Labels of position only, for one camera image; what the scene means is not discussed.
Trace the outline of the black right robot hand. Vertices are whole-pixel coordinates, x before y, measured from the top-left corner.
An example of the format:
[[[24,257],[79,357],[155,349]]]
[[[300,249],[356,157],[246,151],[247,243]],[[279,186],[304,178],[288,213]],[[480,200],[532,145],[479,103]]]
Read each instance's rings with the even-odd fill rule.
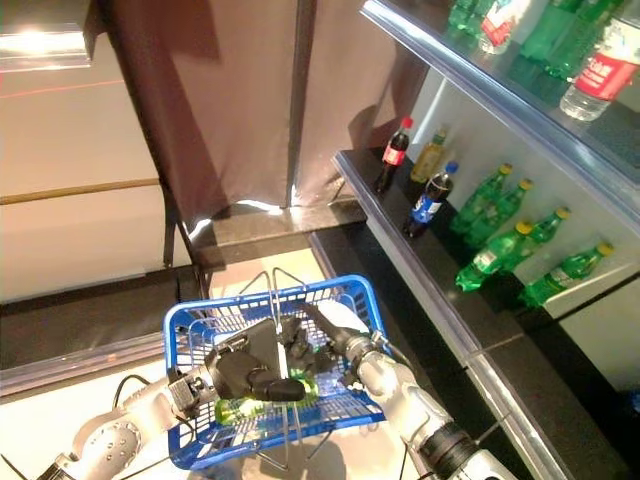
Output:
[[[305,375],[329,372],[347,353],[352,340],[369,337],[369,327],[349,307],[335,300],[322,300],[317,304],[294,303],[295,310],[304,317],[293,314],[280,319],[282,331],[278,335],[284,347],[290,368]],[[309,328],[303,323],[310,321],[313,330],[326,339],[320,347],[309,340]]]

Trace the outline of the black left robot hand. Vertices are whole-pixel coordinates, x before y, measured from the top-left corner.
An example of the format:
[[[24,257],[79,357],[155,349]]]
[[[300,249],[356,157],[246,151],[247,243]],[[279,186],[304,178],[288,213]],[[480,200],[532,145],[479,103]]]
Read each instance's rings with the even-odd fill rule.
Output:
[[[225,400],[303,400],[304,385],[296,379],[281,377],[278,345],[276,325],[271,318],[218,343],[205,358],[217,395]]]

